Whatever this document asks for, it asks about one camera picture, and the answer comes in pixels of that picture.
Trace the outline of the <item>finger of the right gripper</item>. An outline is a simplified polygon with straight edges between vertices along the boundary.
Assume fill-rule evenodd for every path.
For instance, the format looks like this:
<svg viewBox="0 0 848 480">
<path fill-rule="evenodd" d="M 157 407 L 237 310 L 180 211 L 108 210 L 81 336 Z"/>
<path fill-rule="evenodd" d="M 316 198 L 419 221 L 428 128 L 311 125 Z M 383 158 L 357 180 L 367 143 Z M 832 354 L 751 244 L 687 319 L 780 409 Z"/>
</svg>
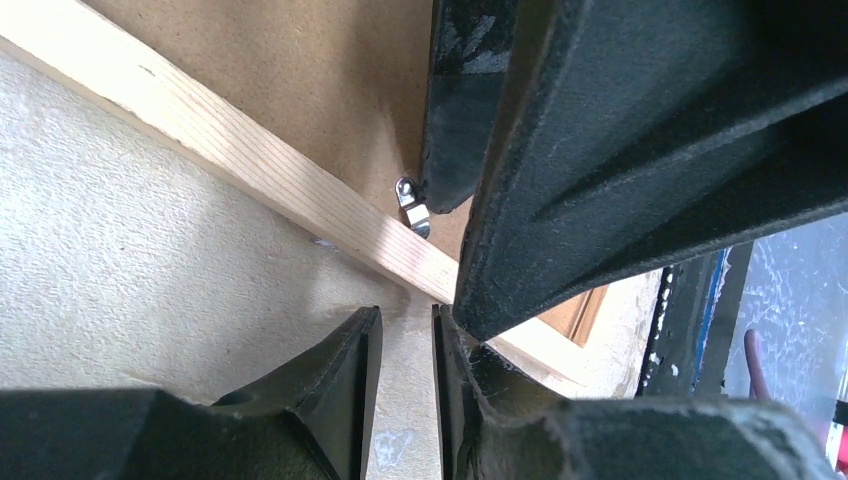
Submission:
<svg viewBox="0 0 848 480">
<path fill-rule="evenodd" d="M 503 0 L 433 3 L 420 194 L 434 213 L 457 209 L 480 181 L 518 6 Z"/>
<path fill-rule="evenodd" d="M 524 1 L 453 317 L 485 341 L 846 209 L 845 2 Z"/>
</svg>

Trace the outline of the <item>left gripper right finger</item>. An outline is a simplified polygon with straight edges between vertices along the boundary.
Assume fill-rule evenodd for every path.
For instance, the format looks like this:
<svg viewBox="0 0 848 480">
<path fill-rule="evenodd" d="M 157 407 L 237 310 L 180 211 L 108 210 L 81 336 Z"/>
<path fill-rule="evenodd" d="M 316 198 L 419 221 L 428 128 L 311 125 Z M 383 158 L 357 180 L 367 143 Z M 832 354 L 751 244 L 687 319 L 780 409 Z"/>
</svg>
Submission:
<svg viewBox="0 0 848 480">
<path fill-rule="evenodd" d="M 571 400 L 432 309 L 446 479 L 818 479 L 819 443 L 756 400 Z"/>
</svg>

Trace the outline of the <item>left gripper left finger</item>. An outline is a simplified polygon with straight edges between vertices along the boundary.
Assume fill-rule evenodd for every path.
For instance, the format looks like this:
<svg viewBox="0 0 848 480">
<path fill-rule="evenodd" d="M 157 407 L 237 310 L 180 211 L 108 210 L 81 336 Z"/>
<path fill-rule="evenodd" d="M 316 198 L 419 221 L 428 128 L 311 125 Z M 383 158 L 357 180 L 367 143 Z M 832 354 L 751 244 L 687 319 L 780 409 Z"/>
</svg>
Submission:
<svg viewBox="0 0 848 480">
<path fill-rule="evenodd" d="M 5 479 L 362 479 L 382 319 L 324 340 L 211 405 L 160 389 L 5 390 Z"/>
</svg>

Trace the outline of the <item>brown cardboard backing board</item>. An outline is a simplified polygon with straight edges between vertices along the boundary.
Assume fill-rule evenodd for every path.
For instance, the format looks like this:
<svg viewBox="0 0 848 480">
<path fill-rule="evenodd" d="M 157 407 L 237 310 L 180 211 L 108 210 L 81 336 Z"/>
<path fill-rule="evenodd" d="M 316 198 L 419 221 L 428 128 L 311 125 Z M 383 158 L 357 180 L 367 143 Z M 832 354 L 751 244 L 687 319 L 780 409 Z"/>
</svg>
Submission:
<svg viewBox="0 0 848 480">
<path fill-rule="evenodd" d="M 422 147 L 427 1 L 95 1 L 92 8 L 390 221 Z"/>
</svg>

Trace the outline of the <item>wooden picture frame with glass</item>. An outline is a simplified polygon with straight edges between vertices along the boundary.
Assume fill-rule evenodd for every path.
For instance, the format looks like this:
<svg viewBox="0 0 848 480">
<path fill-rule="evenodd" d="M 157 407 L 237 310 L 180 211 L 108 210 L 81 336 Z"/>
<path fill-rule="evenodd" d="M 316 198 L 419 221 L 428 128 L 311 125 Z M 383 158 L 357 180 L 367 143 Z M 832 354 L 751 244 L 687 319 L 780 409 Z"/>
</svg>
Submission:
<svg viewBox="0 0 848 480">
<path fill-rule="evenodd" d="M 430 388 L 456 265 L 77 1 L 1 5 L 1 382 L 210 398 L 381 306 Z"/>
</svg>

